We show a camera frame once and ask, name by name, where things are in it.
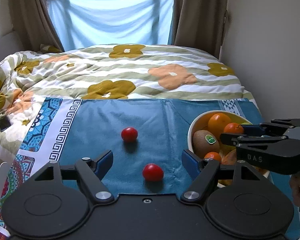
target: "mandarin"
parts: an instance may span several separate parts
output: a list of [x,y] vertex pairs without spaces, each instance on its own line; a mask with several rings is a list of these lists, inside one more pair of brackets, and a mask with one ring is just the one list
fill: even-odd
[[217,160],[217,161],[220,162],[220,163],[221,163],[221,161],[222,161],[221,156],[219,155],[219,153],[216,153],[216,152],[209,152],[209,153],[207,153],[207,154],[205,155],[204,158],[212,158],[212,159],[214,159],[214,160]]
[[219,140],[220,134],[229,123],[231,123],[231,119],[226,114],[214,114],[208,121],[208,131]]
[[226,125],[226,127],[224,128],[223,132],[228,132],[228,133],[244,133],[244,129],[243,127],[236,123],[236,122],[232,122]]

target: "striped bedding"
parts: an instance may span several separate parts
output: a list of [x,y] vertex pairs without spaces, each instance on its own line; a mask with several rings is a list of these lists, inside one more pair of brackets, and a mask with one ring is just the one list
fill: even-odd
[[2,160],[12,162],[46,96],[254,102],[230,67],[197,49],[131,44],[17,52],[0,62],[0,116],[6,114],[12,123],[0,132]]

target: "screw head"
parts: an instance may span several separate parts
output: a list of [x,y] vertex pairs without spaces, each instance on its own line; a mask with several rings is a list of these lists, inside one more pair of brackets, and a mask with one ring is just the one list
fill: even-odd
[[144,200],[143,200],[143,203],[145,203],[145,204],[149,204],[149,203],[151,203],[152,202],[152,199],[151,198],[145,198]]
[[196,199],[198,198],[200,195],[198,192],[195,192],[195,191],[187,191],[183,194],[183,196],[186,198],[186,199]]
[[111,193],[110,192],[107,192],[107,191],[99,191],[98,193],[96,193],[96,198],[98,199],[108,199],[111,197]]

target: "black phone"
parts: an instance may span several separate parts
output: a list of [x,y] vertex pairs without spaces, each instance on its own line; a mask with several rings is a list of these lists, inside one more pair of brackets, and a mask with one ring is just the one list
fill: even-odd
[[6,115],[0,117],[0,132],[3,132],[10,126],[11,126],[11,122]]

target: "white bowl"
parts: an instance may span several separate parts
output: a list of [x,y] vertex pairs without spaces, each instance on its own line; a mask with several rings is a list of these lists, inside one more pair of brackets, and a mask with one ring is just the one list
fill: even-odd
[[[249,122],[249,120],[243,118],[242,116],[239,116],[237,114],[228,112],[228,111],[222,111],[222,110],[213,110],[213,111],[208,111],[205,112],[203,114],[200,114],[196,119],[193,120],[193,122],[190,125],[189,131],[188,131],[188,149],[192,152],[193,151],[193,147],[192,147],[192,136],[196,131],[199,130],[206,130],[207,126],[208,126],[208,121],[209,119],[218,113],[223,113],[226,114],[227,116],[229,116],[231,118],[232,122],[236,122],[236,123],[244,123],[244,122]],[[266,173],[263,174],[263,176],[265,176],[266,178],[269,176],[269,171],[267,171]],[[224,185],[218,183],[218,187],[225,187]]]

